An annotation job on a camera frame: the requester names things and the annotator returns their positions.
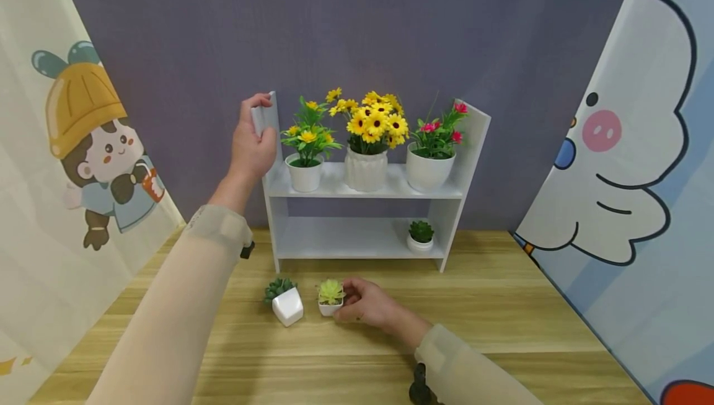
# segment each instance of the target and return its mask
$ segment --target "blue ear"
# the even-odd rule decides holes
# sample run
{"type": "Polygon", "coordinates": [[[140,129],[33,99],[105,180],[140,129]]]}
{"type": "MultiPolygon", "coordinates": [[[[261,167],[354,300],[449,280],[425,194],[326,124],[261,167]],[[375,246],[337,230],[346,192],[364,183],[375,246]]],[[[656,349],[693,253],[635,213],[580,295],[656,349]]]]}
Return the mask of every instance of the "blue ear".
{"type": "Polygon", "coordinates": [[[67,68],[67,63],[54,53],[38,50],[32,53],[32,66],[41,75],[55,79],[67,68]]]}
{"type": "Polygon", "coordinates": [[[69,49],[67,61],[71,64],[80,62],[98,64],[100,59],[97,50],[94,49],[94,45],[91,42],[88,40],[80,40],[80,42],[75,43],[74,46],[69,49]]]}

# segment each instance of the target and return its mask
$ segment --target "white flower pot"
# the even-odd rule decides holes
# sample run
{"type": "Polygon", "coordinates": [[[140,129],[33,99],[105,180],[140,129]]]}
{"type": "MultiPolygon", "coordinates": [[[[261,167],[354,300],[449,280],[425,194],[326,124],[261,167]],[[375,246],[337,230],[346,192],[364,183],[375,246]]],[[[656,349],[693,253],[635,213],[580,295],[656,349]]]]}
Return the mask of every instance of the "white flower pot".
{"type": "Polygon", "coordinates": [[[340,301],[339,305],[321,305],[318,301],[317,306],[320,308],[320,313],[322,316],[333,316],[335,311],[342,307],[344,303],[344,298],[340,301]]]}
{"type": "Polygon", "coordinates": [[[287,292],[273,298],[273,312],[278,320],[288,327],[302,318],[304,308],[297,287],[292,287],[287,292]]]}
{"type": "Polygon", "coordinates": [[[414,240],[412,235],[409,234],[406,239],[406,246],[408,246],[409,250],[412,250],[412,253],[414,254],[430,254],[432,248],[434,247],[434,240],[432,239],[428,242],[417,242],[414,240]]]}
{"type": "Polygon", "coordinates": [[[387,180],[387,151],[365,156],[347,147],[345,183],[359,192],[375,192],[387,180]]]}
{"type": "Polygon", "coordinates": [[[316,156],[320,164],[312,168],[298,168],[290,165],[291,161],[300,158],[300,155],[293,153],[285,159],[285,164],[288,165],[290,171],[290,180],[293,184],[293,189],[300,193],[313,192],[320,186],[320,177],[322,176],[322,163],[325,161],[323,156],[316,156]]]}
{"type": "Polygon", "coordinates": [[[416,143],[406,148],[406,180],[419,192],[432,192],[448,179],[456,153],[450,159],[425,159],[412,152],[415,148],[416,143]]]}

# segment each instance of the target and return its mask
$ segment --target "purple gray wall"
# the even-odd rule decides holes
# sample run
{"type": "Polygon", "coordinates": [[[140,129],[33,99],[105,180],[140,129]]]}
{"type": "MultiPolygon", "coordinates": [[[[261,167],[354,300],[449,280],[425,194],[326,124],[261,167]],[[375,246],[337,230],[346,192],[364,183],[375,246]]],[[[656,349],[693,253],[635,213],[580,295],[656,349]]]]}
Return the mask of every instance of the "purple gray wall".
{"type": "MultiPolygon", "coordinates": [[[[355,98],[398,93],[412,124],[437,90],[441,105],[454,96],[490,114],[460,227],[499,229],[518,225],[548,174],[621,1],[74,0],[184,217],[226,170],[240,100],[277,90],[289,118],[300,94],[342,86],[355,98]]],[[[424,208],[307,205],[314,215],[424,208]]],[[[267,222],[260,189],[246,216],[267,222]]]]}

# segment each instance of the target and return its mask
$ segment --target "wooden table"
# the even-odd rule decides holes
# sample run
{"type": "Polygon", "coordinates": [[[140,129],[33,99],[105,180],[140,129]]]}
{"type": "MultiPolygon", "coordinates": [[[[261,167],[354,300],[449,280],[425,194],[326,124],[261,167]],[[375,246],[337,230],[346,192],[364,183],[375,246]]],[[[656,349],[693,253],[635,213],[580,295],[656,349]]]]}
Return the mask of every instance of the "wooden table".
{"type": "MultiPolygon", "coordinates": [[[[175,238],[29,404],[84,403],[175,238]]],[[[255,243],[230,279],[194,405],[409,404],[412,355],[379,331],[319,314],[314,286],[353,274],[444,324],[545,404],[650,403],[504,231],[457,233],[443,274],[430,260],[287,260],[281,276],[299,283],[305,305],[305,316],[287,329],[262,302],[275,277],[268,233],[257,231],[255,243]]]]}

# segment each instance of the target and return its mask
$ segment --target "hand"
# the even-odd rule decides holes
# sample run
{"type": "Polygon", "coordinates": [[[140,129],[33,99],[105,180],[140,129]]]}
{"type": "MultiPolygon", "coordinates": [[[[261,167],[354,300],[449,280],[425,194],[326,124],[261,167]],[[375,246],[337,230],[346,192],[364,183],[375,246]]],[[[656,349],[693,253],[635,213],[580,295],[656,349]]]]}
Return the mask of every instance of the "hand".
{"type": "Polygon", "coordinates": [[[421,344],[432,325],[400,305],[380,286],[362,278],[344,279],[345,305],[335,312],[338,322],[360,321],[397,336],[412,349],[421,344]]]}

